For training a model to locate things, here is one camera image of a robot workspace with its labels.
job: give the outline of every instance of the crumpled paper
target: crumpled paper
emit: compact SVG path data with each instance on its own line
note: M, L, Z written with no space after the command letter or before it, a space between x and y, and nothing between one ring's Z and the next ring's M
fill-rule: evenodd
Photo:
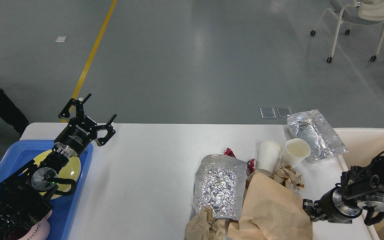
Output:
M291 165L284 166L282 163L272 173L272 179L292 191L305 188L305 185L302 183L302 175Z
M312 240L312 222L302 203L295 193L255 172L241 218L229 224L227 236L233 240Z
M188 223L185 230L186 240L221 240L224 236L225 220L213 219L211 206L204 206Z

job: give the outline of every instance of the crumpled aluminum foil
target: crumpled aluminum foil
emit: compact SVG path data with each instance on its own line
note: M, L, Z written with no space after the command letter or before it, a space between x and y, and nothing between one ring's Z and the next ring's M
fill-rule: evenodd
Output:
M305 140L311 147L309 159L318 161L348 152L339 135L318 110L288 115L287 124L294 137Z
M247 179L247 163L227 155L207 155L195 174L193 208L210 205L213 217L239 220Z

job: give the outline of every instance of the white bin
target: white bin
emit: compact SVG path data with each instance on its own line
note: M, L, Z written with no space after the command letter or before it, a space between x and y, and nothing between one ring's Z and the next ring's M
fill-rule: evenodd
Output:
M367 166L373 157L384 150L384 129L336 128L335 131L349 151L343 154L346 163L346 166L342 166L343 171L355 165ZM384 219L375 224L374 228L378 237L384 240Z

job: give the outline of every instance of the black pants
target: black pants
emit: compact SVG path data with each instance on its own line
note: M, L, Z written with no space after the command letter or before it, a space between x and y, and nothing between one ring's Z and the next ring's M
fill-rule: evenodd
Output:
M12 125L17 132L23 133L29 121L14 103L0 89L0 117Z

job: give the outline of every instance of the gray floor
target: gray floor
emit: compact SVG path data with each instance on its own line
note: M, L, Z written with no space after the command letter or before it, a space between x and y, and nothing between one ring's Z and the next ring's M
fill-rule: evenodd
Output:
M31 122L58 122L111 5L0 1L0 87ZM333 127L384 128L381 25L309 35L322 0L119 0L85 79L86 114L116 123L284 124L260 107L319 109ZM68 36L66 43L54 43ZM17 133L0 119L0 159Z

